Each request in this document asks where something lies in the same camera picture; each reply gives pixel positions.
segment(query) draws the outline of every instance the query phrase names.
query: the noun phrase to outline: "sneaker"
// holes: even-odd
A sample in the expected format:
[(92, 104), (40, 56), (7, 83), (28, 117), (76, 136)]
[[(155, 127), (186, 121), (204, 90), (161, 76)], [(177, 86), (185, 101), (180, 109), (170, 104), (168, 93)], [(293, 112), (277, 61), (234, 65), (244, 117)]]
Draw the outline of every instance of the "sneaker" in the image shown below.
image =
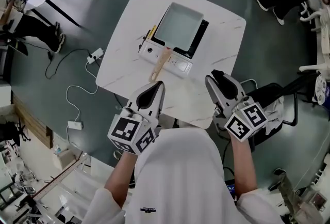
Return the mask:
[(282, 169), (282, 168), (276, 168), (274, 171), (273, 171), (273, 174), (274, 175), (281, 175), (282, 173), (287, 173), (286, 170)]
[(60, 41), (60, 44), (58, 45), (58, 49), (57, 49), (57, 51), (55, 53), (59, 53), (60, 50), (62, 49), (63, 43), (65, 41), (65, 34), (61, 33), (60, 34), (60, 37), (58, 39)]
[(263, 11), (268, 11), (268, 8), (264, 7), (260, 2), (259, 0), (257, 0), (258, 4), (259, 4), (259, 7), (263, 10)]
[(277, 181), (277, 182), (271, 184), (271, 185), (268, 187), (269, 192), (272, 192), (272, 191), (276, 190), (276, 189), (279, 187), (280, 184), (281, 184), (280, 181)]
[(273, 13), (274, 13), (275, 17), (277, 18), (277, 21), (279, 22), (279, 24), (283, 26), (283, 25), (284, 25), (284, 20), (281, 20), (281, 19), (279, 19), (279, 18), (277, 17), (277, 15), (276, 15), (274, 9), (273, 9)]
[(60, 27), (60, 23), (59, 22), (55, 22), (54, 26), (55, 26), (55, 35), (58, 36), (58, 29)]

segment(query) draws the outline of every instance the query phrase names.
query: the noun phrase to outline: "marble tabletop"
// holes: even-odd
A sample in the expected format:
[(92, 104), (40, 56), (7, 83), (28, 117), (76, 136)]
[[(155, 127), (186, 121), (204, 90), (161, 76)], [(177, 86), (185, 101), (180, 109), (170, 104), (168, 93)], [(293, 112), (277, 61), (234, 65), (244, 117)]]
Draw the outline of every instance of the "marble tabletop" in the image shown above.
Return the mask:
[(157, 80), (166, 87), (162, 113), (206, 129), (215, 106), (205, 87), (205, 76), (213, 69), (232, 73), (246, 25), (245, 19), (209, 1), (129, 0), (108, 44), (96, 84), (129, 98), (148, 83), (154, 65), (139, 57), (139, 45), (172, 2), (201, 12), (209, 25), (191, 59), (188, 78), (161, 70)]

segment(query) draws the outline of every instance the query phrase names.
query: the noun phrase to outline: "gray floor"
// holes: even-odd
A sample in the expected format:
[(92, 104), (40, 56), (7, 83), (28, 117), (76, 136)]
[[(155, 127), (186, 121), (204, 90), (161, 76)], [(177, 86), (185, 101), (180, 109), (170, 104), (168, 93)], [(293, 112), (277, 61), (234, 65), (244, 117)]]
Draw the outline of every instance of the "gray floor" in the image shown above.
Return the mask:
[[(49, 74), (70, 50), (87, 48), (93, 52), (98, 47), (105, 49), (129, 0), (52, 1), (83, 28), (74, 26), (47, 4), (38, 8), (38, 11), (50, 21), (59, 21), (67, 35), (62, 53), (55, 57)], [(307, 29), (299, 22), (296, 9), (287, 15), (285, 26), (280, 26), (272, 13), (262, 11), (255, 0), (209, 1), (244, 17), (247, 22), (233, 77), (240, 81), (254, 78), (259, 86), (271, 82), (285, 85), (297, 77), (299, 66), (309, 64)], [(38, 40), (29, 41), (45, 46)], [(29, 47), (28, 50), (28, 57), (15, 54), (11, 76), (12, 90), (33, 115), (66, 138), (67, 121), (73, 120), (77, 115), (76, 109), (65, 100), (67, 87), (80, 85), (90, 91), (95, 90), (95, 80), (84, 69), (87, 52), (79, 51), (70, 55), (49, 81), (44, 77), (48, 64), (47, 54), (33, 47)], [(98, 71), (95, 64), (89, 66), (89, 69), (95, 74)], [(101, 161), (114, 166), (114, 147), (106, 136), (113, 115), (119, 112), (114, 96), (104, 89), (99, 89), (96, 95), (88, 95), (73, 88), (69, 98), (81, 109), (81, 120), (84, 123), (81, 132), (69, 131), (70, 141)], [(286, 98), (285, 102), (287, 118), (290, 120), (290, 97)], [(295, 185), (312, 165), (300, 185), (308, 183), (327, 151), (330, 139), (325, 141), (318, 157), (313, 164), (311, 163), (328, 136), (329, 128), (325, 110), (320, 107), (312, 108), (300, 102), (298, 125), (284, 125), (276, 136), (258, 146), (253, 154), (260, 187), (271, 182), (271, 172), (276, 167), (285, 168)], [(222, 153), (226, 142), (217, 137), (213, 127), (208, 132)], [(231, 148), (228, 149), (226, 165), (233, 166)]]

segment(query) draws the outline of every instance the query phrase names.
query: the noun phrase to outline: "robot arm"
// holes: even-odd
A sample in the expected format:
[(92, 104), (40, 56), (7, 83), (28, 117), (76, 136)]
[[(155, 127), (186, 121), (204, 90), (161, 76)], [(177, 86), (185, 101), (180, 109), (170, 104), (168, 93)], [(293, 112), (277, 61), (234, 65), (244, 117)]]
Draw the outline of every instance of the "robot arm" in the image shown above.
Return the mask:
[(245, 94), (241, 84), (224, 72), (213, 70), (205, 85), (216, 109), (213, 121), (220, 131), (228, 130), (245, 141), (268, 122), (259, 103)]
[[(246, 96), (231, 76), (217, 70), (212, 75), (205, 77), (205, 85), (216, 105), (213, 121), (218, 129), (227, 129), (240, 141), (246, 140), (266, 124), (262, 108)], [(147, 84), (132, 94), (121, 113), (115, 115), (108, 132), (118, 149), (139, 155), (156, 139), (164, 96), (162, 81)]]
[(108, 132), (118, 149), (139, 155), (155, 140), (161, 129), (158, 117), (164, 96), (162, 81), (147, 84), (132, 94), (120, 115), (115, 115)]

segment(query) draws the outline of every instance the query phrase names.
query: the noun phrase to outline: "power strip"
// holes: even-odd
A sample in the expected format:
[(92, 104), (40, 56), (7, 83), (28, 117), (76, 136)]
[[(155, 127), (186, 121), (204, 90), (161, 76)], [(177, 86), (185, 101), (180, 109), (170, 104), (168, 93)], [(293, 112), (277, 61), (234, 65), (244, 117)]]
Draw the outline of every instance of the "power strip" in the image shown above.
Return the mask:
[(91, 56), (87, 57), (88, 63), (91, 65), (95, 60), (101, 58), (104, 55), (104, 51), (102, 48), (98, 48), (95, 52), (91, 54)]
[(83, 129), (83, 123), (81, 123), (81, 122), (74, 122), (74, 121), (68, 121), (68, 127), (70, 129), (81, 131)]

